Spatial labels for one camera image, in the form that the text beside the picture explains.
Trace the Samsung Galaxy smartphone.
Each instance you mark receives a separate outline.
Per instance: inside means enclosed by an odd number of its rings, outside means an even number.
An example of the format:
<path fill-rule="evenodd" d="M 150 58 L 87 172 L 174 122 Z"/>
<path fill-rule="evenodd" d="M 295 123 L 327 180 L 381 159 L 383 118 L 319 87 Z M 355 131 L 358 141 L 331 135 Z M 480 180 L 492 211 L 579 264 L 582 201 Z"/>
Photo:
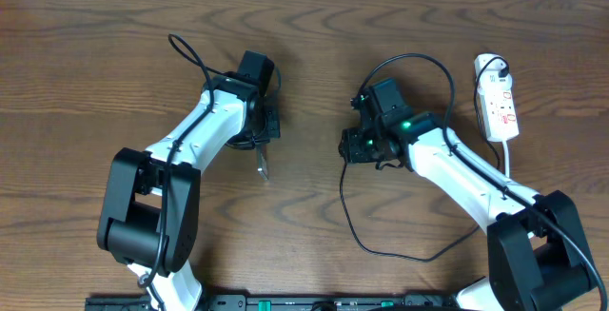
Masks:
<path fill-rule="evenodd" d="M 267 182 L 269 180 L 268 167 L 266 161 L 266 145 L 256 146 L 257 154 L 257 171 L 261 177 Z"/>

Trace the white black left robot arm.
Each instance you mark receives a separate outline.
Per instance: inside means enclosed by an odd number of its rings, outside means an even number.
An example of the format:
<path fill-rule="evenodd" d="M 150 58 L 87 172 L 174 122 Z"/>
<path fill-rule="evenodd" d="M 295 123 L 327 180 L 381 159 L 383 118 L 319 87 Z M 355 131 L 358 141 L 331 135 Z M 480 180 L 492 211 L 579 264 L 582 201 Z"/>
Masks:
<path fill-rule="evenodd" d="M 198 310 L 204 286 L 188 261 L 198 231 L 201 177 L 227 146 L 254 150 L 268 175 L 265 147 L 280 136 L 275 99 L 280 72 L 265 55 L 246 51 L 238 68 L 220 72 L 196 107 L 165 138 L 113 158 L 96 241 L 137 275 L 141 297 L 91 297 L 87 310 Z"/>

